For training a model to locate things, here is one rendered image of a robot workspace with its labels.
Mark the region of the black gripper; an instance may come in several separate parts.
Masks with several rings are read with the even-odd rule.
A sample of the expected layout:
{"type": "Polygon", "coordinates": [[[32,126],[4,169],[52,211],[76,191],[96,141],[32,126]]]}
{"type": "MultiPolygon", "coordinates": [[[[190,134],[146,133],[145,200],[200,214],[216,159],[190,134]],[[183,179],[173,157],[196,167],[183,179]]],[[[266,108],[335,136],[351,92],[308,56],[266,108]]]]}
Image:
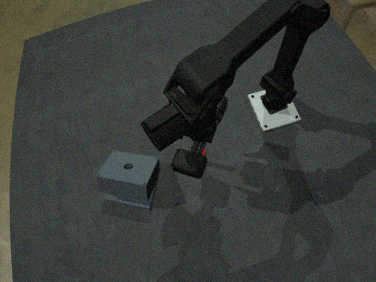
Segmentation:
{"type": "Polygon", "coordinates": [[[228,105],[227,98],[224,97],[217,105],[217,113],[214,121],[206,126],[191,126],[184,136],[190,137],[194,142],[191,150],[177,149],[171,163],[174,172],[200,178],[202,177],[207,164],[207,158],[202,155],[206,142],[212,143],[219,122],[223,119],[228,105]],[[199,144],[201,144],[199,146],[199,144]],[[198,150],[199,147],[199,150],[198,150]],[[197,150],[199,152],[197,152],[197,150]],[[197,152],[197,153],[196,153],[197,152]]]}

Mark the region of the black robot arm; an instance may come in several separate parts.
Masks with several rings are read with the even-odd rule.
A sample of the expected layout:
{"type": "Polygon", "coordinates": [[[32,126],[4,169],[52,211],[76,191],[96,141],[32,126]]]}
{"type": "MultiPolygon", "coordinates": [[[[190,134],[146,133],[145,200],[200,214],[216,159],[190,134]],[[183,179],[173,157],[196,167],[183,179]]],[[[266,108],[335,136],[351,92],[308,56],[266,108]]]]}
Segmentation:
{"type": "Polygon", "coordinates": [[[267,0],[218,43],[182,59],[163,90],[169,104],[141,123],[155,148],[161,152],[183,139],[190,125],[212,123],[236,70],[285,26],[274,68],[259,85],[266,91],[261,99],[270,115],[288,108],[297,94],[292,77],[297,61],[308,36],[329,20],[330,8],[324,0],[267,0]]]}

